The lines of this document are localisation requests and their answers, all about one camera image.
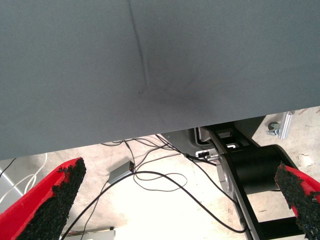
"black cable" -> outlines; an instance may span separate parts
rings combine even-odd
[[[173,179],[171,179],[170,177],[159,173],[159,172],[155,172],[155,171],[137,171],[137,172],[133,172],[130,173],[122,178],[120,178],[119,180],[115,181],[114,183],[112,183],[111,185],[109,185],[106,189],[104,189],[91,203],[89,203],[89,205],[76,217],[76,219],[73,221],[73,223],[71,223],[71,225],[68,227],[68,229],[66,230],[66,232],[63,234],[61,240],[64,240],[68,234],[68,232],[74,227],[74,225],[77,223],[77,221],[82,217],[82,215],[103,195],[105,194],[110,188],[112,188],[114,185],[116,185],[117,183],[123,181],[124,179],[133,176],[133,175],[137,175],[137,174],[154,174],[154,175],[159,175],[162,176],[163,178],[166,178],[167,180],[169,180],[170,182],[174,183],[175,185],[177,185],[179,188],[181,188],[190,198],[192,198],[203,210],[205,210],[211,217],[213,217],[218,223],[220,223],[222,226],[224,226],[225,228],[229,229],[230,231],[233,231],[235,233],[239,233],[242,234],[247,230],[247,227],[245,227],[242,230],[236,230],[232,227],[230,227],[229,225],[225,224],[223,221],[221,221],[219,218],[217,218],[211,211],[209,211],[209,209],[207,209],[199,200],[197,200],[190,192],[188,192],[185,188],[183,188],[179,183],[177,183],[176,181],[174,181]]]
[[[100,193],[102,193],[102,191],[104,190],[105,186],[106,186],[107,183],[108,183],[108,180],[107,180],[107,181],[104,183],[104,185],[102,186]],[[82,232],[82,235],[81,235],[80,240],[82,240],[82,238],[83,238],[84,235],[85,235],[87,224],[88,224],[88,222],[90,221],[92,215],[94,214],[94,212],[95,212],[95,210],[96,210],[96,207],[97,207],[97,205],[98,205],[98,202],[99,202],[99,198],[98,198],[98,200],[95,202],[95,205],[94,205],[94,207],[93,207],[93,210],[92,210],[90,216],[88,217],[88,220],[87,220],[87,221],[85,222],[85,224],[84,224],[84,228],[83,228],[83,232]]]
[[[116,146],[119,146],[123,143],[124,141],[120,141],[120,142],[117,142],[116,144],[106,144],[106,143],[101,143],[101,145],[104,145],[104,146],[107,146],[107,147],[116,147]]]
[[[16,157],[14,159],[12,159],[11,162],[9,163],[9,165],[6,166],[6,168],[0,173],[0,178],[1,178],[2,174],[5,172],[5,170],[7,170],[16,159],[17,159]]]
[[[159,149],[161,149],[161,148],[160,147],[156,147],[156,148],[153,148],[153,149],[150,149],[149,151],[147,151],[145,156],[144,156],[144,158],[142,159],[142,161],[139,164],[137,164],[135,167],[138,168],[146,160],[146,158],[148,157],[148,155],[150,153],[152,153],[153,151],[159,150]]]
[[[136,170],[136,159],[135,159],[134,153],[132,152],[131,147],[129,146],[129,143],[127,143],[127,140],[124,140],[124,144],[130,150],[132,160],[133,160],[133,170],[135,171]]]
[[[141,161],[140,166],[136,167],[136,160],[135,160],[134,153],[133,153],[133,151],[132,151],[129,143],[127,143],[127,140],[124,140],[124,143],[125,143],[126,147],[127,147],[127,148],[130,150],[130,152],[131,152],[132,160],[133,160],[133,165],[134,165],[134,168],[133,168],[133,169],[134,169],[135,172],[136,172],[139,168],[141,168],[141,166],[144,165],[144,164],[151,163],[151,162],[154,162],[154,161],[157,161],[157,160],[160,160],[160,159],[172,157],[171,155],[169,155],[169,156],[163,156],[163,157],[159,157],[159,158],[157,158],[157,159],[154,159],[154,160],[151,160],[151,161],[148,161],[148,162],[144,162],[144,163],[143,163],[143,161],[146,159],[146,157],[148,156],[148,154],[149,154],[150,152],[152,152],[152,151],[150,151],[150,152],[148,152],[148,153],[146,154],[146,156],[144,157],[144,159]],[[183,177],[185,178],[186,181],[185,181],[185,184],[183,185],[183,187],[188,183],[188,179],[186,178],[186,176],[184,176],[184,175],[181,174],[181,173],[172,172],[172,173],[167,173],[166,176],[168,176],[168,175],[173,175],[173,174],[175,174],[175,175],[180,175],[180,176],[183,176]],[[150,189],[150,188],[146,188],[146,187],[140,185],[140,184],[137,182],[137,180],[135,179],[135,177],[136,177],[137,179],[141,180],[141,181],[152,181],[152,180],[156,180],[156,179],[161,178],[161,176],[156,177],[156,178],[152,178],[152,179],[143,179],[143,178],[139,178],[138,176],[134,175],[134,176],[133,176],[134,182],[135,182],[138,186],[140,186],[141,188],[143,188],[144,190],[148,190],[148,191],[159,191],[159,192],[173,192],[173,191],[176,191],[176,190],[179,189],[179,188],[175,188],[175,189],[173,189],[173,190],[162,190],[162,189]]]
[[[151,162],[154,162],[154,161],[158,161],[158,160],[161,160],[161,159],[165,159],[165,158],[170,158],[170,157],[177,156],[177,155],[180,155],[180,153],[171,154],[171,155],[167,155],[167,156],[162,156],[162,157],[159,157],[159,158],[156,158],[156,159],[153,159],[153,160],[144,162],[143,164],[141,164],[141,165],[136,169],[136,171],[138,171],[138,170],[139,170],[143,165],[145,165],[145,164],[148,164],[148,163],[151,163]],[[188,179],[186,178],[186,176],[183,175],[183,174],[181,174],[181,173],[171,172],[171,173],[167,173],[167,174],[165,174],[165,175],[166,175],[166,176],[168,176],[168,175],[180,175],[180,176],[184,177],[184,179],[185,179],[185,184],[183,184],[182,187],[184,187],[184,186],[187,185],[187,183],[188,183]],[[134,182],[135,182],[138,186],[140,186],[142,189],[144,189],[144,190],[148,190],[148,191],[158,191],[158,192],[166,192],[166,193],[168,193],[168,192],[174,192],[174,191],[180,189],[180,187],[175,188],[175,189],[172,189],[172,190],[146,188],[146,187],[140,185],[140,184],[136,181],[135,177],[136,177],[137,179],[141,180],[141,181],[153,181],[153,180],[162,178],[162,176],[157,176],[157,177],[149,178],[149,179],[143,179],[143,178],[140,178],[140,177],[137,176],[137,175],[134,175],[134,176],[133,176]]]
[[[196,157],[196,156],[191,156],[191,155],[189,155],[189,154],[187,154],[187,153],[183,153],[183,155],[184,155],[187,159],[189,159],[189,160],[191,160],[191,161],[196,160],[196,161],[199,161],[199,162],[202,162],[202,163],[210,164],[210,165],[215,166],[215,167],[217,166],[217,164],[215,164],[215,163],[213,163],[213,162],[200,159],[200,158],[198,158],[198,157]]]
[[[228,199],[230,199],[234,204],[236,204],[238,207],[240,207],[239,206],[239,203],[237,202],[237,201],[235,201],[235,200],[233,200],[225,191],[223,191],[216,183],[215,183],[215,181],[213,181],[212,180],[212,178],[207,174],[207,172],[202,168],[202,167],[200,167],[196,162],[194,162],[194,161],[192,161],[192,160],[190,160],[193,164],[195,164],[206,176],[207,176],[207,178],[210,180],[210,182],[212,182],[213,183],[213,185],[221,192],[221,193],[223,193]]]
[[[161,142],[163,142],[164,144],[167,144],[168,146],[170,146],[172,149],[176,150],[177,152],[181,153],[182,152],[176,148],[175,146],[173,146],[170,142],[168,142],[166,139],[164,139],[163,137],[159,136],[158,134],[155,135]]]
[[[163,146],[159,146],[159,145],[155,144],[154,142],[152,142],[152,141],[150,141],[150,140],[148,140],[148,139],[144,139],[144,138],[133,138],[132,140],[135,140],[135,141],[137,141],[138,143],[141,143],[141,144],[146,145],[146,146],[148,146],[148,147],[161,148],[161,149],[165,149],[165,150],[168,150],[168,151],[174,151],[174,149],[172,149],[171,147],[169,147],[167,144],[165,144],[165,145],[163,145]],[[145,142],[142,142],[141,140],[147,141],[147,142],[151,143],[152,145],[147,144],[147,143],[145,143]]]

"wire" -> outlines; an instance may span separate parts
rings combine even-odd
[[[144,162],[143,164],[141,164],[141,165],[136,169],[136,171],[138,171],[138,170],[139,170],[143,165],[145,165],[145,164],[148,164],[148,163],[151,163],[151,162],[154,162],[154,161],[158,161],[158,160],[161,160],[161,159],[165,159],[165,158],[177,156],[177,155],[180,155],[180,153],[171,154],[171,155],[167,155],[167,156],[162,156],[162,157],[159,157],[159,158],[156,158],[156,159],[153,159],[153,160]],[[187,185],[187,183],[188,183],[188,179],[186,178],[186,176],[183,175],[183,174],[181,174],[181,173],[171,172],[171,173],[167,173],[167,174],[165,174],[165,175],[166,175],[166,176],[168,176],[168,175],[180,175],[180,176],[184,177],[185,183],[182,185],[182,187],[184,187],[184,186]],[[134,182],[135,182],[137,185],[139,185],[141,188],[143,188],[144,190],[148,190],[148,191],[158,191],[158,192],[167,192],[167,193],[168,193],[168,192],[174,192],[174,191],[180,189],[180,187],[175,188],[175,189],[172,189],[172,190],[146,188],[146,187],[140,185],[140,184],[136,181],[135,177],[136,177],[137,179],[141,180],[141,181],[153,181],[153,180],[162,178],[162,176],[158,176],[158,177],[154,177],[154,178],[149,178],[149,179],[144,179],[144,178],[140,178],[140,177],[137,176],[137,175],[134,175],[134,176],[133,176]]]
[[[141,161],[140,166],[136,167],[136,160],[135,160],[134,153],[133,153],[133,151],[132,151],[129,143],[127,142],[127,140],[124,140],[124,143],[125,143],[126,147],[130,150],[130,153],[131,153],[131,156],[132,156],[132,160],[133,160],[133,165],[134,165],[134,168],[133,168],[134,171],[137,171],[139,168],[141,168],[142,165],[145,165],[145,164],[147,164],[147,163],[151,163],[151,162],[154,162],[154,161],[157,161],[157,160],[160,160],[160,159],[169,158],[169,157],[172,157],[172,156],[179,155],[179,154],[172,154],[172,155],[159,157],[159,158],[157,158],[157,159],[154,159],[154,160],[151,160],[151,161],[142,163],[142,162],[146,159],[146,157],[148,156],[148,154],[149,154],[150,152],[152,152],[152,151],[150,150],[150,151],[148,151],[148,153],[146,154],[146,156],[144,157],[144,159]],[[185,179],[185,184],[183,185],[183,187],[188,183],[188,179],[186,178],[186,176],[184,176],[184,175],[181,174],[181,173],[172,172],[172,173],[167,173],[167,174],[166,174],[166,176],[168,176],[168,175],[180,175],[180,176],[183,176],[184,179]],[[139,184],[139,183],[137,182],[137,180],[135,179],[135,177],[136,177],[137,179],[141,180],[141,181],[152,181],[152,180],[156,180],[156,179],[161,178],[161,176],[156,177],[156,178],[151,178],[151,179],[143,179],[143,178],[139,178],[138,176],[134,175],[134,176],[133,176],[134,182],[135,182],[137,185],[139,185],[141,188],[143,188],[144,190],[148,190],[148,191],[159,191],[159,192],[173,192],[173,191],[176,191],[176,190],[179,189],[179,188],[175,188],[175,189],[172,189],[172,190],[163,190],[163,189],[150,189],[150,188],[146,188],[146,187],[142,186],[141,184]]]
[[[31,181],[33,180],[32,182],[32,185],[30,187],[30,189],[32,189],[35,184],[36,184],[36,180],[37,180],[37,174],[44,168],[44,166],[46,165],[47,163],[47,160],[48,160],[48,153],[46,152],[45,153],[45,159],[44,159],[44,163],[42,164],[42,166],[33,174],[33,177],[30,178],[30,180],[28,181],[28,183],[26,184],[25,188],[24,188],[24,194],[26,194],[29,190],[28,190],[28,187],[31,183]]]
[[[120,141],[120,142],[113,142],[113,143],[116,143],[116,144],[106,144],[106,143],[101,143],[101,145],[104,145],[104,146],[107,146],[107,147],[116,147],[116,146],[119,146],[123,143],[123,140]]]
[[[200,158],[198,158],[198,157],[196,157],[196,156],[191,156],[191,155],[189,155],[189,154],[187,154],[187,153],[183,153],[183,155],[184,155],[187,159],[189,159],[190,161],[196,160],[196,161],[199,161],[199,162],[201,162],[201,163],[210,164],[210,165],[215,166],[215,167],[217,166],[217,164],[215,164],[215,163],[213,163],[213,162],[200,159]]]
[[[5,197],[11,192],[12,189],[16,188],[17,185],[19,185],[20,183],[22,183],[24,180],[26,180],[29,177],[33,177],[33,174],[30,174],[26,177],[24,177],[23,179],[21,179],[20,181],[18,181],[15,185],[13,185],[1,198],[0,198],[0,204],[2,203],[2,201],[5,199]]]
[[[232,199],[232,197],[230,197],[225,191],[223,191],[216,183],[215,181],[212,180],[212,178],[207,174],[207,172],[202,168],[200,167],[196,162],[190,160],[193,164],[195,164],[206,176],[207,178],[213,183],[213,185],[221,192],[223,193],[228,199],[230,199],[234,204],[236,204],[238,207],[239,206],[239,203],[235,200]]]
[[[166,178],[167,180],[169,180],[170,182],[172,182],[173,184],[177,185],[180,189],[182,189],[190,198],[192,198],[203,210],[205,210],[211,217],[213,217],[219,224],[221,224],[222,226],[224,226],[225,228],[235,232],[235,233],[239,233],[242,234],[247,230],[247,227],[245,227],[242,230],[237,230],[234,229],[232,227],[230,227],[229,225],[227,225],[226,223],[224,223],[223,221],[221,221],[219,218],[217,218],[209,209],[207,209],[199,200],[197,200],[190,192],[188,192],[184,187],[182,187],[179,183],[177,183],[176,181],[174,181],[173,179],[171,179],[170,177],[159,173],[159,172],[155,172],[155,171],[137,171],[137,172],[133,172],[130,173],[122,178],[120,178],[119,180],[115,181],[114,183],[112,183],[111,185],[109,185],[106,189],[104,189],[91,203],[89,203],[89,205],[76,217],[76,219],[73,221],[73,223],[71,223],[71,225],[68,227],[68,229],[66,230],[66,232],[63,234],[61,240],[64,240],[68,234],[68,232],[73,228],[73,226],[77,223],[77,221],[82,217],[82,215],[103,195],[105,194],[110,188],[112,188],[114,185],[116,185],[117,183],[123,181],[124,179],[133,176],[133,175],[138,175],[138,174],[154,174],[154,175],[158,175],[158,176],[162,176],[163,178]]]
[[[131,153],[131,156],[132,156],[132,160],[133,160],[133,169],[135,170],[136,169],[136,159],[135,159],[134,153],[132,152],[132,149],[129,146],[129,143],[127,143],[126,140],[124,140],[124,143],[125,143],[126,147],[130,150],[130,153]]]
[[[2,176],[2,174],[11,166],[11,164],[16,160],[17,158],[15,157],[14,159],[11,160],[11,162],[9,163],[8,166],[6,166],[6,168],[0,173],[0,178]]]
[[[108,183],[108,180],[107,180],[107,181],[104,183],[104,185],[102,186],[100,193],[102,193],[102,191],[104,190],[105,186],[106,186],[107,183]],[[90,216],[88,217],[88,220],[87,220],[87,221],[85,222],[85,224],[84,224],[84,228],[83,228],[83,232],[82,232],[82,235],[81,235],[80,240],[82,240],[82,238],[83,238],[84,235],[85,235],[87,224],[88,224],[88,222],[90,221],[92,215],[94,214],[94,212],[95,212],[95,210],[96,210],[96,207],[97,207],[97,205],[98,205],[98,202],[99,202],[99,198],[98,198],[97,201],[95,202],[95,205],[94,205],[94,207],[93,207],[93,210],[92,210]]]

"concrete floor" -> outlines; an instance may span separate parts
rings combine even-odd
[[[266,134],[268,123],[280,122],[282,116],[281,114],[268,115],[254,134],[253,139],[261,146],[270,144],[282,146],[300,170],[320,181],[320,171],[318,170],[320,164],[318,160],[320,152],[319,110],[320,107],[309,108],[305,111],[303,109],[297,110],[293,117],[289,136],[285,140]],[[146,138],[160,144],[160,141],[154,136]],[[150,149],[135,141],[131,141],[129,144],[137,163]],[[172,151],[159,149],[149,154],[147,160],[171,154],[173,154]],[[114,147],[98,144],[49,152],[47,163],[39,173],[37,181],[57,165],[77,157],[84,158],[87,172],[70,211],[66,227],[100,192],[103,184],[109,178],[110,171],[132,159],[125,144]],[[34,173],[43,164],[44,158],[44,154],[20,157],[8,168],[6,173],[14,182],[17,182],[24,176]],[[0,161],[0,168],[3,169],[9,162],[10,159]],[[208,164],[201,164],[201,166],[218,182],[217,171],[214,167]],[[140,170],[185,175],[188,180],[185,188],[188,191],[222,221],[236,229],[241,229],[233,204],[215,189],[196,166],[182,155],[146,164]],[[143,177],[151,178],[152,176],[145,175]],[[171,177],[182,185],[185,182],[185,179],[179,175],[171,175]],[[142,185],[163,190],[175,188],[165,179],[143,182]],[[280,192],[251,194],[249,200],[259,221],[293,216]],[[73,228],[74,231],[83,230],[90,213],[91,209],[78,221]],[[127,178],[115,185],[100,198],[86,229],[89,231],[108,227],[116,228],[116,240],[129,238],[139,240],[246,239],[243,234],[233,233],[219,225],[183,191],[146,191],[137,186],[132,178]],[[300,235],[288,239],[302,240],[304,236]]]

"black metal frame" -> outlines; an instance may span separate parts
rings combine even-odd
[[[224,173],[228,176],[228,184],[232,188],[228,194],[234,200],[237,200],[240,205],[241,209],[236,207],[236,211],[241,225],[245,225],[245,220],[248,226],[245,232],[246,238],[248,240],[269,240],[303,234],[296,225],[295,217],[259,222],[255,215],[246,191],[239,179],[231,155],[234,152],[256,149],[260,146],[237,130],[232,122],[206,126],[204,128],[210,132],[212,142],[220,154],[217,166],[221,165]],[[236,144],[238,147],[230,148],[228,147],[230,144]],[[283,160],[289,161],[287,164],[295,167],[290,158],[287,157],[287,159],[284,158]]]

